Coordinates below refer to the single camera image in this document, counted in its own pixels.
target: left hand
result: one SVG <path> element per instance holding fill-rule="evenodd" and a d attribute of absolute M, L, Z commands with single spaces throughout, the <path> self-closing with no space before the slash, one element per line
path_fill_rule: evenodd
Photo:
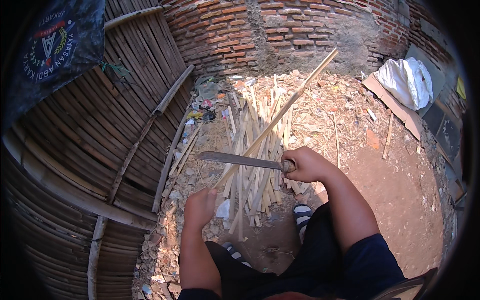
<path fill-rule="evenodd" d="M 183 230 L 202 231 L 210 222 L 215 209 L 217 190 L 204 188 L 190 195 L 185 204 L 185 226 Z"/>

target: machete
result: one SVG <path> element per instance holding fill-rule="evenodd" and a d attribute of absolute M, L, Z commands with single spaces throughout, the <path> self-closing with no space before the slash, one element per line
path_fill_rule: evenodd
<path fill-rule="evenodd" d="M 282 163 L 270 160 L 263 160 L 257 158 L 250 158 L 240 155 L 233 155 L 228 153 L 214 152 L 214 151 L 205 151 L 200 153 L 196 159 L 216 161 L 221 163 L 228 163 L 234 165 L 244 165 L 260 168 L 268 168 L 281 170 L 285 173 L 290 173 L 295 171 L 295 163 L 289 159 L 284 160 Z"/>

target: leg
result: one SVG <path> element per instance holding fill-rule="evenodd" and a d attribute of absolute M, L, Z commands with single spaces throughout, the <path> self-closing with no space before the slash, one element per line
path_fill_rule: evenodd
<path fill-rule="evenodd" d="M 341 270 L 342 254 L 335 237 L 329 203 L 320 206 L 308 221 L 300 252 L 279 279 L 310 277 L 333 280 Z"/>
<path fill-rule="evenodd" d="M 274 273 L 261 273 L 237 261 L 217 243 L 208 241 L 205 244 L 220 272 L 224 299 L 241 299 L 249 290 L 276 279 Z"/>

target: sandal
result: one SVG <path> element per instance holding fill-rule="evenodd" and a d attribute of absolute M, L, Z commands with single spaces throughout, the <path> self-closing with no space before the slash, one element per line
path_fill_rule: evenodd
<path fill-rule="evenodd" d="M 247 267 L 252 267 L 244 258 L 243 256 L 240 254 L 240 252 L 237 251 L 237 249 L 235 249 L 235 247 L 233 247 L 233 244 L 230 243 L 230 242 L 226 242 L 225 244 L 222 245 L 223 248 L 225 248 L 229 253 L 230 255 L 236 259 L 237 261 L 241 262 L 242 264 L 246 265 Z"/>
<path fill-rule="evenodd" d="M 300 243 L 302 244 L 305 236 L 305 230 L 307 228 L 308 221 L 312 217 L 312 214 L 312 209 L 308 205 L 297 204 L 293 207 L 293 218 L 299 232 Z"/>

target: logo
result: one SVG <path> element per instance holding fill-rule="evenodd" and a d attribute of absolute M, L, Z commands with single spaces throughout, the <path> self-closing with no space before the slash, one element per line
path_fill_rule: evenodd
<path fill-rule="evenodd" d="M 77 28 L 65 10 L 50 12 L 30 35 L 24 50 L 23 71 L 33 83 L 52 80 L 68 67 L 77 46 Z"/>

